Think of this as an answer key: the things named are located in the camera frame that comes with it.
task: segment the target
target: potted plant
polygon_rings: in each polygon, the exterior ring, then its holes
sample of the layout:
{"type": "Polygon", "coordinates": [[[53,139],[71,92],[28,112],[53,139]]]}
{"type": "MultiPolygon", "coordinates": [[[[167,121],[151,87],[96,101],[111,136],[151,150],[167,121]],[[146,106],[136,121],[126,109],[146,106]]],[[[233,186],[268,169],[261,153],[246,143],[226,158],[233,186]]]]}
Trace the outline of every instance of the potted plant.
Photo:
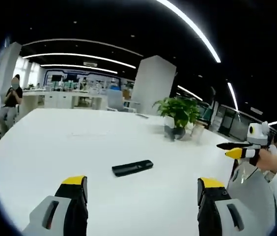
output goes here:
{"type": "Polygon", "coordinates": [[[32,88],[34,88],[34,85],[33,84],[29,84],[28,85],[28,89],[32,89],[32,88]]]}
{"type": "Polygon", "coordinates": [[[185,126],[195,123],[199,117],[197,101],[195,99],[182,99],[166,97],[154,103],[159,105],[157,112],[165,118],[165,132],[174,140],[181,139],[185,135],[185,126]]]}

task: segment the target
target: plant pot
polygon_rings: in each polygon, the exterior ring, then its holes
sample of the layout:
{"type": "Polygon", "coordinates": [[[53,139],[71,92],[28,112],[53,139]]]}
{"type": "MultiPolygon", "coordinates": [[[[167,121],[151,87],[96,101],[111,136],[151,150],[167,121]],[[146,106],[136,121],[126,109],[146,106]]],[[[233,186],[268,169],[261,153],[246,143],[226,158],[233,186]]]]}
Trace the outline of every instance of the plant pot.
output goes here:
{"type": "Polygon", "coordinates": [[[174,128],[174,119],[172,117],[164,117],[164,123],[166,126],[169,128],[173,129],[174,128]]]}
{"type": "Polygon", "coordinates": [[[172,141],[175,139],[182,139],[183,136],[186,134],[186,130],[182,127],[175,127],[174,119],[172,117],[165,117],[165,136],[169,137],[172,141]]]}

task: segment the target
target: black shirt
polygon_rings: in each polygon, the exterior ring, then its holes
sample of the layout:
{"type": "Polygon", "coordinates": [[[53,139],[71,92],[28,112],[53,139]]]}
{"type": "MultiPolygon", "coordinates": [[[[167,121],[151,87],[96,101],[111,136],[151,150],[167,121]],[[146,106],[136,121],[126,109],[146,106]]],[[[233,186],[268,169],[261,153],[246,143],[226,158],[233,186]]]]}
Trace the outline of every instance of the black shirt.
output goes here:
{"type": "MultiPolygon", "coordinates": [[[[13,88],[9,88],[9,90],[6,93],[6,96],[10,93],[10,91],[12,89],[13,88]]],[[[23,97],[23,90],[21,89],[21,87],[18,87],[15,91],[16,91],[19,98],[23,97]]],[[[18,104],[17,101],[16,101],[16,98],[11,94],[11,96],[9,96],[9,98],[6,101],[5,106],[6,107],[15,107],[16,104],[18,104]]]]}

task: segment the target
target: office desk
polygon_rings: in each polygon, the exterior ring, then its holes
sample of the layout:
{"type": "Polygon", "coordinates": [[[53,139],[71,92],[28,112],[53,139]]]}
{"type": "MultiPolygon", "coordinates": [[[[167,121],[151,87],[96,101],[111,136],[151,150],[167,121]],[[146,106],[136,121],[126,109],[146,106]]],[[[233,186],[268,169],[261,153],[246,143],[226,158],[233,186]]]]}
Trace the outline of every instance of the office desk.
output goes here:
{"type": "Polygon", "coordinates": [[[20,230],[70,176],[88,177],[89,236],[198,234],[197,178],[227,185],[233,161],[205,130],[201,144],[170,142],[163,119],[133,113],[35,109],[0,140],[0,201],[20,230]],[[111,167],[149,159],[150,170],[115,177],[111,167]]]}
{"type": "Polygon", "coordinates": [[[125,103],[125,107],[129,107],[130,103],[133,103],[135,105],[139,105],[140,104],[139,102],[136,102],[136,101],[133,101],[133,100],[124,100],[124,103],[125,103]]]}
{"type": "Polygon", "coordinates": [[[73,109],[78,97],[90,97],[96,99],[96,109],[106,110],[108,105],[107,96],[90,94],[87,91],[45,91],[42,89],[25,90],[20,105],[20,118],[38,107],[38,96],[45,97],[45,108],[73,109]]]}

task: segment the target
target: office chair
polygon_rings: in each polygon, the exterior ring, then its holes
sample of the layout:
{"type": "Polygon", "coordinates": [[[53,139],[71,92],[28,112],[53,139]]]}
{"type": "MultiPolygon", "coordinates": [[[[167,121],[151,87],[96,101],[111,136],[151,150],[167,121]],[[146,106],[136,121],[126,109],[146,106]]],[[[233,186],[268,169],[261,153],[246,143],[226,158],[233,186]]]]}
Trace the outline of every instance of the office chair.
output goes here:
{"type": "Polygon", "coordinates": [[[132,112],[132,113],[137,112],[135,108],[129,108],[129,107],[123,106],[124,102],[123,102],[122,91],[109,89],[107,90],[107,97],[108,97],[107,111],[132,112]]]}

